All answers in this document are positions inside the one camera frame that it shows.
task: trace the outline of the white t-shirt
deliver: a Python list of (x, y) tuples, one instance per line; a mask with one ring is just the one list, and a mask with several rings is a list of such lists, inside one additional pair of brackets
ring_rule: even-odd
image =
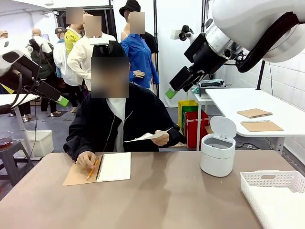
[(118, 135), (115, 139), (114, 152), (124, 152), (123, 126), (125, 122), (126, 98), (107, 98), (106, 101), (112, 113), (122, 120), (118, 127)]

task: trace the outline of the yellow shirt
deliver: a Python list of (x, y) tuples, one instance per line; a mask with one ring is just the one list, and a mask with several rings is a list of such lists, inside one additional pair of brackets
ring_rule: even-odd
[(12, 89), (10, 89), (10, 88), (8, 88), (7, 86), (4, 86), (3, 84), (1, 84), (3, 87), (4, 87), (4, 89), (5, 90), (7, 90), (10, 94), (13, 94), (14, 93), (14, 91), (12, 90)]

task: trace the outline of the hand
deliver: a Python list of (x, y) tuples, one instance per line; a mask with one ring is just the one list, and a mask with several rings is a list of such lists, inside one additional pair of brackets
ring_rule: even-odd
[(96, 155), (93, 152), (85, 151), (81, 154), (79, 154), (76, 164), (80, 166), (82, 169), (94, 168), (94, 162), (95, 162)]
[(140, 70), (133, 71), (133, 73), (135, 74), (135, 78), (144, 78), (145, 76), (145, 73), (141, 72)]
[(157, 146), (164, 146), (169, 142), (169, 140), (170, 140), (170, 135), (167, 132), (165, 132), (164, 135), (152, 139), (152, 142), (154, 142)]

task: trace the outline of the white paper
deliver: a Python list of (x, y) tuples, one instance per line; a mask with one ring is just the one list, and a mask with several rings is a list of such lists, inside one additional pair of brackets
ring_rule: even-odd
[(150, 134), (150, 133), (146, 133), (143, 136), (136, 138), (134, 140), (131, 141), (125, 141), (125, 142), (135, 142), (135, 141), (142, 141), (142, 140), (148, 140), (148, 139), (155, 139), (155, 138), (159, 138), (162, 135), (166, 134), (167, 131), (160, 131), (154, 135)]

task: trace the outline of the spiral binding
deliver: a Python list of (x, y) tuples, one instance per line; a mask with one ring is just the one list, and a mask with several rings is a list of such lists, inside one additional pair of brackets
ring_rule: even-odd
[(96, 180), (100, 179), (100, 175), (101, 175), (101, 171), (102, 171), (102, 166), (103, 166), (103, 162), (104, 162), (104, 158), (105, 158), (104, 156), (105, 156), (105, 154), (102, 155), (100, 167), (99, 167), (99, 170), (98, 170), (99, 172), (98, 172), (98, 174), (96, 176)]
[(243, 121), (242, 123), (269, 123), (270, 120)]

